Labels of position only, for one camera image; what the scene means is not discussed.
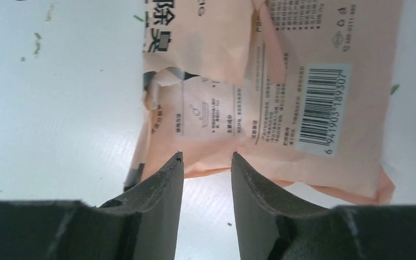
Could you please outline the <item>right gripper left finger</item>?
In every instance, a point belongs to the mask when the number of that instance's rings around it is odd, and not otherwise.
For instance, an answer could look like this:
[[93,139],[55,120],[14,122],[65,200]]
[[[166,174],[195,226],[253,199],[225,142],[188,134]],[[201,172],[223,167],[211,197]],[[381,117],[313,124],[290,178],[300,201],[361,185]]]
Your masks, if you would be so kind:
[[183,154],[99,207],[0,200],[0,259],[174,259]]

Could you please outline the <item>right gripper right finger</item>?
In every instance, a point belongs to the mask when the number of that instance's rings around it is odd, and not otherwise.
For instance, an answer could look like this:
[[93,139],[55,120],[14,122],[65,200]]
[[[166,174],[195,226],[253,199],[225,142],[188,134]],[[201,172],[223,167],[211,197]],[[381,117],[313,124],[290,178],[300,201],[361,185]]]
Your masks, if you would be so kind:
[[416,205],[315,205],[257,172],[231,165],[241,259],[416,259]]

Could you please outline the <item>pink cat litter bag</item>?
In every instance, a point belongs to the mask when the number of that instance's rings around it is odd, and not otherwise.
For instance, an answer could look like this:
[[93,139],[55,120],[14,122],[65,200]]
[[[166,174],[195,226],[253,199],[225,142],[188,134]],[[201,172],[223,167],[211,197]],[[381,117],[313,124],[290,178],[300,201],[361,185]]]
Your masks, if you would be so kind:
[[304,183],[354,204],[386,205],[395,186],[382,139],[403,1],[271,1],[286,81],[268,77],[257,25],[244,84],[178,69],[145,74],[145,119],[124,187],[175,152],[188,178],[239,153],[280,186]]

